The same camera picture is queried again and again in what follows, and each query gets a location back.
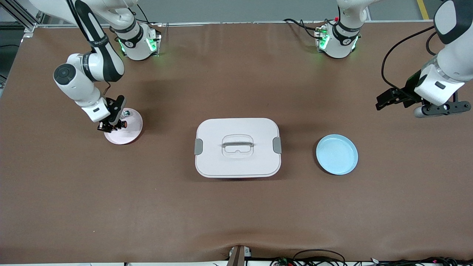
brown table mat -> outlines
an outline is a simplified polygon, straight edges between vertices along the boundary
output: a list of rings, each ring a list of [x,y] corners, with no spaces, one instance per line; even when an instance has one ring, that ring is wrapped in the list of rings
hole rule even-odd
[[[218,260],[236,244],[254,256],[327,248],[348,260],[473,257],[473,112],[416,119],[402,105],[375,109],[388,89],[385,53],[430,25],[366,24],[341,60],[284,24],[162,29],[161,56],[124,59],[107,93],[143,116],[142,136],[125,146],[109,143],[53,81],[69,54],[89,50],[81,33],[36,29],[0,101],[0,263]],[[430,58],[427,37],[393,52],[391,82],[402,86]],[[473,101],[471,89],[460,99]],[[227,117],[278,124],[275,176],[197,173],[198,125]],[[332,133],[359,152],[346,176],[315,163],[317,141]]]

light blue plate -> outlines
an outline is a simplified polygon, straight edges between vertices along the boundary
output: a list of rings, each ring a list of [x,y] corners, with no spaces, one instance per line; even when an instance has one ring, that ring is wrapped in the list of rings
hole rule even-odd
[[[353,142],[337,134],[323,137],[317,144],[315,155],[320,166],[334,175],[348,174],[358,163],[358,151]]]

white container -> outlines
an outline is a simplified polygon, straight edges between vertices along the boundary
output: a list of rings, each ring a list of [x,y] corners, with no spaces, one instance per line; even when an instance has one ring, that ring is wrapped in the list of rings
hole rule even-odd
[[[204,177],[270,177],[281,167],[279,129],[267,118],[209,119],[197,129],[194,154]]]

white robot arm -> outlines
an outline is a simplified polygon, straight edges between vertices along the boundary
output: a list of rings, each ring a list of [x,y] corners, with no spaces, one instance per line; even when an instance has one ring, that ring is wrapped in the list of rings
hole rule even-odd
[[[469,102],[458,101],[457,90],[473,79],[473,1],[444,1],[435,14],[434,26],[445,47],[412,75],[404,88],[391,88],[378,96],[378,110],[390,104],[403,102],[409,107],[421,102],[414,115],[422,118],[471,109]]]
[[[358,33],[368,15],[366,7],[381,0],[337,0],[339,18],[322,26],[317,33],[320,51],[333,58],[346,57],[355,48]]]
[[[66,0],[30,0],[42,12],[76,24]],[[145,23],[138,23],[128,9],[138,0],[82,0],[94,14],[101,16],[118,36],[123,52],[140,61],[158,53],[161,33]]]
[[[93,83],[118,81],[123,76],[124,66],[88,4],[82,0],[32,0],[32,3],[39,10],[77,25],[92,48],[85,54],[70,55],[66,64],[56,68],[53,77],[57,86],[93,122],[100,122],[98,130],[111,132],[126,127],[119,119],[125,98],[104,98]]]

electronic wires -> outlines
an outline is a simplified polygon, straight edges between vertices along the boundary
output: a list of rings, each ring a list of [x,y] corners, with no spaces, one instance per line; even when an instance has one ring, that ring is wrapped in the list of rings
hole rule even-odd
[[[105,82],[107,82],[108,87],[104,90],[104,93],[103,93],[104,96],[105,96],[105,94],[107,94],[108,89],[112,86],[112,85],[110,84],[110,82],[108,82],[108,81],[106,81],[106,80],[105,80]]]
[[[311,252],[312,254],[314,252],[317,253],[332,253],[337,256],[339,256],[341,259],[338,258],[332,258],[329,256],[310,256],[310,257],[303,257],[303,258],[297,258],[300,257],[301,254],[303,253],[309,253]],[[327,250],[327,249],[306,249],[302,250],[298,253],[296,253],[292,258],[290,257],[274,257],[274,258],[256,258],[256,257],[250,257],[246,259],[248,260],[271,260],[270,266],[319,266],[322,263],[328,263],[330,266],[347,266],[345,257],[335,251]]]
[[[136,19],[137,21],[145,22],[146,24],[158,23],[158,22],[150,22],[150,21],[148,20],[148,17],[146,16],[145,12],[143,11],[143,9],[140,7],[140,5],[137,4],[136,6],[140,9],[141,13],[143,14],[143,16],[144,16],[144,18],[145,18],[145,20],[143,20],[143,19]],[[136,12],[134,12],[131,8],[128,8],[128,10],[129,10],[134,16],[136,16]]]
[[[16,47],[20,47],[19,45],[17,44],[6,44],[6,45],[0,45],[0,48],[1,47],[8,47],[8,46],[16,46]]]
[[[419,32],[416,32],[416,33],[414,33],[414,34],[412,34],[412,35],[410,35],[410,36],[407,36],[407,37],[405,37],[404,39],[402,39],[401,41],[397,42],[393,47],[391,47],[391,49],[389,49],[389,51],[387,52],[386,56],[385,56],[384,59],[383,59],[383,63],[381,64],[381,78],[384,80],[384,82],[386,82],[387,85],[393,87],[395,90],[397,90],[397,91],[401,92],[402,94],[404,94],[404,95],[405,95],[407,98],[409,98],[409,99],[414,99],[414,98],[413,98],[410,94],[408,94],[407,92],[405,92],[405,91],[399,89],[396,85],[394,85],[393,83],[389,82],[389,81],[386,79],[386,77],[385,77],[385,75],[384,75],[384,68],[385,68],[385,64],[386,64],[386,59],[387,59],[388,56],[391,54],[391,52],[392,52],[396,47],[398,47],[400,44],[402,44],[403,42],[405,42],[405,41],[407,41],[407,40],[409,40],[409,39],[411,39],[411,38],[414,38],[415,36],[418,36],[418,35],[420,35],[420,34],[422,34],[422,33],[424,33],[424,32],[430,31],[430,30],[433,29],[433,28],[434,28],[434,26],[430,26],[430,27],[428,27],[428,28],[426,28],[426,29],[423,29],[423,30],[421,30],[421,31],[419,31]]]
[[[321,40],[321,39],[322,39],[321,37],[312,35],[312,34],[309,32],[309,30],[314,30],[314,31],[315,31],[316,28],[307,27],[307,26],[305,25],[305,23],[304,23],[303,20],[300,20],[299,22],[297,22],[297,21],[295,21],[295,20],[293,20],[293,19],[291,19],[291,18],[287,18],[287,19],[285,19],[285,20],[283,20],[283,21],[286,21],[286,22],[288,22],[288,21],[294,22],[297,26],[303,27],[303,28],[306,30],[307,34],[309,34],[309,36],[311,36],[312,38],[317,39],[317,40]]]
[[[441,264],[442,266],[471,266],[473,260],[456,260],[451,257],[429,257],[422,260],[397,260],[397,261],[376,261],[376,266],[425,266],[424,263]]]
[[[432,50],[430,49],[430,40],[432,40],[432,38],[437,35],[437,31],[432,33],[429,38],[427,39],[427,41],[425,42],[425,49],[427,50],[428,53],[430,53],[431,55],[437,55],[436,53],[432,52]]]

